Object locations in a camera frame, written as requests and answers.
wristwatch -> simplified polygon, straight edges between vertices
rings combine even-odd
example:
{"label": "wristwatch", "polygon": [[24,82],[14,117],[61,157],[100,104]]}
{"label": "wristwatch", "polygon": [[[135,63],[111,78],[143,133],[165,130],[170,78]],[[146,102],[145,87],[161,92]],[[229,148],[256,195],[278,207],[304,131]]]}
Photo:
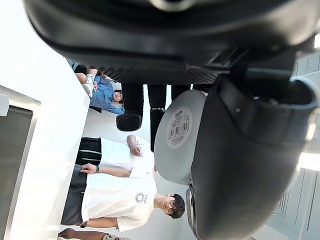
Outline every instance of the wristwatch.
{"label": "wristwatch", "polygon": [[83,222],[82,224],[80,224],[80,228],[84,229],[87,227],[87,221]]}

white circular sticker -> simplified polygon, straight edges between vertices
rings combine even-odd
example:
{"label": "white circular sticker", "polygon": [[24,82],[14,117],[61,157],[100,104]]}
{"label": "white circular sticker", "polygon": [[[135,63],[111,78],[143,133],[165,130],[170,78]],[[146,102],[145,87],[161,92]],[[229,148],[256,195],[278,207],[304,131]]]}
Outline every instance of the white circular sticker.
{"label": "white circular sticker", "polygon": [[192,128],[192,113],[188,107],[179,107],[166,127],[166,143],[171,149],[180,148],[188,139]]}

white t-shirt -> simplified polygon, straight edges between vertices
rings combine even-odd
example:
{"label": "white t-shirt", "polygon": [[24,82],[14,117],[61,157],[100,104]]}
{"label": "white t-shirt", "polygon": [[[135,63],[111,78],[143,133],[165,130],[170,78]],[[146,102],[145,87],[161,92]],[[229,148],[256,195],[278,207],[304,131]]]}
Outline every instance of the white t-shirt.
{"label": "white t-shirt", "polygon": [[82,220],[117,218],[119,232],[144,225],[154,210],[153,177],[116,177],[89,173],[82,202]]}
{"label": "white t-shirt", "polygon": [[155,177],[155,157],[150,143],[136,136],[136,144],[141,148],[140,156],[134,156],[127,144],[101,138],[100,166],[131,171],[132,178],[144,175]]}

blue shirt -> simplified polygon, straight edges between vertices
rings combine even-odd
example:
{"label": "blue shirt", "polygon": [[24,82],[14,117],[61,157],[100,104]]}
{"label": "blue shirt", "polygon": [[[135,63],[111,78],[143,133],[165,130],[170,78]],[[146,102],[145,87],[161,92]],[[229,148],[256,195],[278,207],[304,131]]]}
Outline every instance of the blue shirt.
{"label": "blue shirt", "polygon": [[119,108],[111,105],[114,98],[114,88],[111,83],[102,76],[95,76],[94,80],[97,82],[98,88],[92,93],[90,106],[104,109],[113,114],[123,114],[124,107]]}

white label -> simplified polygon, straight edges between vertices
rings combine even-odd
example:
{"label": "white label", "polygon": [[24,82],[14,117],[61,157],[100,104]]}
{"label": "white label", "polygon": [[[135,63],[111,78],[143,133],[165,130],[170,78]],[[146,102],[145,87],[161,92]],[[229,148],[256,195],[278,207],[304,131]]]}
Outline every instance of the white label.
{"label": "white label", "polygon": [[166,142],[171,149],[180,148],[188,139],[192,128],[192,113],[185,106],[171,116],[166,128]]}

